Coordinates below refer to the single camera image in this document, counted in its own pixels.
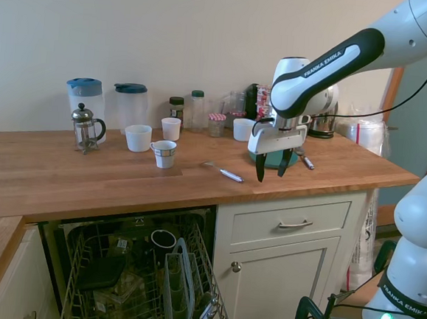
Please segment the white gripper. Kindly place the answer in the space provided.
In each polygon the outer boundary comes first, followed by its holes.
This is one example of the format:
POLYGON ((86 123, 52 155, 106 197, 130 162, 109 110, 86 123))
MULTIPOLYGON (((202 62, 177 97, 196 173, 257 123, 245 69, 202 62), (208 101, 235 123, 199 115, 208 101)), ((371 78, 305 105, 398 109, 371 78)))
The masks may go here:
POLYGON ((257 122, 252 128, 248 142, 249 152, 256 155, 256 175, 259 182, 263 182, 265 162, 267 159, 266 153, 276 151, 282 152, 282 160, 278 167, 277 174, 280 178, 285 174, 291 156, 294 152, 292 149, 301 147, 305 143, 305 137, 308 134, 306 125, 297 125, 294 129, 281 131, 273 126, 272 122, 257 122))

